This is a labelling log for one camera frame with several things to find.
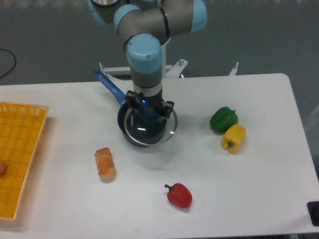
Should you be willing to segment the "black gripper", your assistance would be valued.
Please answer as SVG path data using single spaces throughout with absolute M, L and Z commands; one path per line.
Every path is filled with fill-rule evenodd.
M 169 120 L 174 107 L 173 101 L 162 100 L 162 89 L 152 96 L 146 96 L 143 92 L 128 90 L 125 95 L 125 101 L 128 107 L 132 108 L 134 112 L 142 114 L 145 109 L 147 111 L 153 111 L 158 115 L 159 123 Z

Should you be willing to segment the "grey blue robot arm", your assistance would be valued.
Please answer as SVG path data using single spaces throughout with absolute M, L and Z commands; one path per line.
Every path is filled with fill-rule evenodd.
M 133 92 L 128 107 L 146 120 L 169 119 L 173 103 L 162 98 L 162 45 L 170 38 L 203 29 L 207 8 L 202 0 L 90 0 L 96 21 L 113 24 L 125 51 Z

